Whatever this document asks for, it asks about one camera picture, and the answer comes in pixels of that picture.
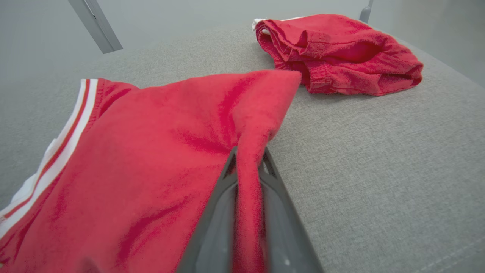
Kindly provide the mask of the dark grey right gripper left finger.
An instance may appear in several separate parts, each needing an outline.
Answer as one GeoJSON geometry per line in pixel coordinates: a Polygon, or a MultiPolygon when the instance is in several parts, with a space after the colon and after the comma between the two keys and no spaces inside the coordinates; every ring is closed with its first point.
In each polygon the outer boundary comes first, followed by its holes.
{"type": "Polygon", "coordinates": [[[237,147],[224,164],[177,266],[177,273],[230,273],[233,265],[237,147]]]}

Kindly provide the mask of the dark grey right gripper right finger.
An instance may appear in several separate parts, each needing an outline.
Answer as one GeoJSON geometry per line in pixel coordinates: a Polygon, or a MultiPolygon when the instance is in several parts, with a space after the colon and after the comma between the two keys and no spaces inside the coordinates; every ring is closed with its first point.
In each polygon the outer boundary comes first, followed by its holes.
{"type": "Polygon", "coordinates": [[[269,273],[323,273],[323,267],[268,148],[259,166],[269,273]]]}

